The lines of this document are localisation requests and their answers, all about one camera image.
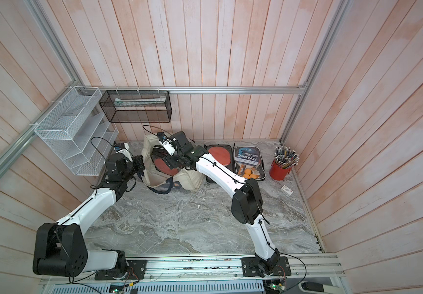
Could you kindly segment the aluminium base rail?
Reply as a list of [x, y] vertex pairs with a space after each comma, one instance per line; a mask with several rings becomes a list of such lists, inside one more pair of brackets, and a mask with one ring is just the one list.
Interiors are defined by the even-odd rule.
[[345, 271], [336, 254], [288, 254], [272, 273], [260, 276], [251, 256], [129, 256], [122, 279], [94, 272], [76, 278], [45, 276], [38, 294], [298, 294], [305, 282], [330, 292], [349, 294]]

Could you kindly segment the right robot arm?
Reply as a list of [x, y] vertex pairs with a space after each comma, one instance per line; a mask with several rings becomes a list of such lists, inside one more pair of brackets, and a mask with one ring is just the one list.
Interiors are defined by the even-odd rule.
[[212, 179], [230, 196], [231, 213], [244, 224], [254, 244], [254, 261], [261, 277], [274, 273], [280, 253], [270, 239], [263, 216], [263, 199], [258, 182], [245, 179], [218, 162], [204, 147], [190, 142], [184, 132], [174, 135], [157, 133], [162, 147], [168, 152], [166, 165], [173, 168], [191, 168]]

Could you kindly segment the bundle of pencils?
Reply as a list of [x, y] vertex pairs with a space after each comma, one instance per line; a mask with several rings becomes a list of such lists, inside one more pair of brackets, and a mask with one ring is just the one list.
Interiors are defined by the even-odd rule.
[[300, 156], [296, 150], [284, 145], [277, 146], [274, 155], [275, 164], [282, 169], [290, 169], [299, 164]]

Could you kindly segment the blue Deerway paddle case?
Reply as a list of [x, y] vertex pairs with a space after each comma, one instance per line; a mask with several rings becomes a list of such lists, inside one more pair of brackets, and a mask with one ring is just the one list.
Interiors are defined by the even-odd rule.
[[235, 147], [234, 162], [237, 175], [256, 181], [265, 180], [264, 163], [258, 147]]

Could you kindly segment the small white card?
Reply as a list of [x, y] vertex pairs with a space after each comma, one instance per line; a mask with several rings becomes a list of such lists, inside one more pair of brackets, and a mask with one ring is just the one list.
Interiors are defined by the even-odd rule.
[[291, 196], [294, 193], [294, 191], [292, 189], [290, 189], [289, 187], [287, 187], [287, 186], [283, 186], [281, 188], [281, 190], [284, 191], [289, 196]]

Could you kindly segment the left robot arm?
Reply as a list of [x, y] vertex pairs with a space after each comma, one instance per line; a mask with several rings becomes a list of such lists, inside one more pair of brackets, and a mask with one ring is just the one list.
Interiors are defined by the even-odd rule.
[[33, 273], [75, 278], [93, 271], [123, 279], [129, 266], [124, 251], [89, 250], [84, 236], [91, 225], [130, 190], [128, 182], [144, 169], [142, 155], [110, 155], [102, 180], [93, 188], [91, 196], [65, 217], [55, 223], [45, 223], [37, 230]]

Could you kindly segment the cream canvas tote bag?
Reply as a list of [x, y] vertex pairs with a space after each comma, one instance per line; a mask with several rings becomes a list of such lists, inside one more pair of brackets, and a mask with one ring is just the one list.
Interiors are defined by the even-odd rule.
[[160, 145], [159, 140], [154, 135], [146, 135], [144, 137], [144, 146], [141, 155], [145, 169], [138, 172], [138, 177], [154, 193], [166, 195], [174, 189], [196, 192], [205, 180], [205, 175], [195, 171], [178, 169], [177, 173], [171, 175], [171, 172], [164, 173], [156, 167], [154, 160], [151, 158], [153, 148]]

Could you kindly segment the red pencil cup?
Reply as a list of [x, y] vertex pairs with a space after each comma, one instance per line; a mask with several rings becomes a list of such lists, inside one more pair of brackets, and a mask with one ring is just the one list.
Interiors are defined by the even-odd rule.
[[282, 181], [287, 177], [287, 175], [291, 172], [291, 170], [292, 170], [292, 167], [288, 167], [284, 169], [280, 167], [274, 160], [271, 164], [269, 175], [275, 181]]

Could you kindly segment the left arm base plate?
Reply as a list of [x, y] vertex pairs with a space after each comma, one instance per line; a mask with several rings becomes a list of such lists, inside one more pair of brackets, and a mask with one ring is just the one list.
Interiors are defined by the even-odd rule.
[[122, 262], [119, 265], [116, 265], [113, 269], [97, 271], [95, 274], [95, 280], [141, 280], [144, 279], [146, 267], [146, 260], [127, 260], [125, 263]]

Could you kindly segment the black mesh wall basket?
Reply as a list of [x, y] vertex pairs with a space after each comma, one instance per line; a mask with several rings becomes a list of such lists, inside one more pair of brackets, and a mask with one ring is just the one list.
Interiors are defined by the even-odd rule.
[[169, 123], [169, 92], [160, 90], [107, 90], [100, 107], [111, 123]]

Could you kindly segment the horizontal aluminium frame bar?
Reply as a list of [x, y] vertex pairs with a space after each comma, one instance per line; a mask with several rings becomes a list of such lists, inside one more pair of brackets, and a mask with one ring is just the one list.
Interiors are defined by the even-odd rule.
[[132, 91], [134, 93], [159, 93], [166, 91], [169, 94], [303, 94], [305, 86], [82, 86], [82, 88], [99, 88], [105, 91]]

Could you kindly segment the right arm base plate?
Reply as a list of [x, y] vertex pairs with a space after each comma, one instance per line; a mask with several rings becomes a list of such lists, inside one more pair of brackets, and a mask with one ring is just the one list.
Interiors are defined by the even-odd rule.
[[290, 276], [291, 269], [287, 257], [280, 257], [271, 262], [259, 257], [244, 257], [241, 259], [244, 277]]

